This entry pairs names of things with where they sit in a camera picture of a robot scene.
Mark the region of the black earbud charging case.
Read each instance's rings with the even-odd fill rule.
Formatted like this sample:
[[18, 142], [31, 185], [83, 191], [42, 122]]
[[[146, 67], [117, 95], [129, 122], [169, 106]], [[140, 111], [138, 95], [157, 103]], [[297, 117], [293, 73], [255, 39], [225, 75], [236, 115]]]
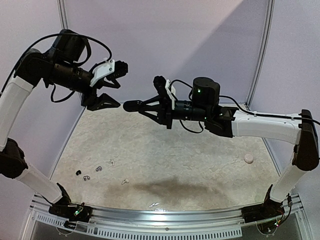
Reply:
[[139, 112], [145, 104], [141, 100], [130, 100], [124, 102], [122, 106], [126, 112]]

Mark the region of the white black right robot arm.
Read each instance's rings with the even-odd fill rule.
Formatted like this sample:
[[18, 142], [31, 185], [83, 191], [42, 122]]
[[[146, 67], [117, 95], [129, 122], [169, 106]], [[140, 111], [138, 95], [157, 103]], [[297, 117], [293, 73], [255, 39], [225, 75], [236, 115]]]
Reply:
[[173, 120], [196, 121], [220, 137], [259, 137], [294, 145], [288, 166], [268, 190], [267, 200], [258, 208], [262, 218], [274, 214], [278, 203], [285, 199], [304, 174], [314, 170], [320, 162], [317, 122], [308, 110], [303, 109], [299, 114], [276, 115], [220, 106], [220, 85], [208, 77], [193, 80], [189, 101], [178, 100], [173, 82], [162, 76], [156, 76], [153, 84], [157, 96], [137, 101], [137, 111], [167, 129], [172, 127]]

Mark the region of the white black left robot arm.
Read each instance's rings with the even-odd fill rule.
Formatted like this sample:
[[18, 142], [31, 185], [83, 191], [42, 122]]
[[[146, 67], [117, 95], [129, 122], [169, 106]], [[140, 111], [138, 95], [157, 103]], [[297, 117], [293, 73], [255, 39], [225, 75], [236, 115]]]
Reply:
[[66, 190], [53, 183], [40, 170], [26, 161], [23, 150], [10, 138], [12, 128], [22, 116], [28, 117], [41, 104], [33, 92], [40, 83], [46, 88], [63, 87], [71, 94], [81, 95], [81, 106], [89, 111], [117, 108], [120, 103], [101, 88], [120, 88], [118, 78], [128, 73], [126, 62], [115, 60], [111, 54], [83, 69], [82, 53], [92, 54], [90, 36], [63, 29], [52, 34], [54, 42], [46, 51], [29, 46], [11, 70], [0, 93], [0, 173], [15, 179], [41, 194], [63, 216], [74, 213], [74, 205]]

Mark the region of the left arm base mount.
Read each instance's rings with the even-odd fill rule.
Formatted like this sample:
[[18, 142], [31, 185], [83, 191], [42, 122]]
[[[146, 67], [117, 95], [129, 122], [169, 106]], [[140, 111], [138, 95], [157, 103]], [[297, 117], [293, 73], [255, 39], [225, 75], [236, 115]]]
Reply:
[[85, 203], [69, 205], [53, 204], [48, 212], [52, 215], [68, 219], [69, 222], [88, 223], [92, 217], [93, 208]]

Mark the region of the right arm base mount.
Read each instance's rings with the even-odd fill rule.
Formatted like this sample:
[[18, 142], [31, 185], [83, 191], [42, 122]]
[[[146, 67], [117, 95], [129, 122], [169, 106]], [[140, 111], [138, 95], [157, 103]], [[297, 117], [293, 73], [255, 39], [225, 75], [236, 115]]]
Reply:
[[245, 223], [282, 216], [285, 214], [283, 202], [275, 202], [267, 199], [263, 203], [250, 205], [241, 208], [241, 216]]

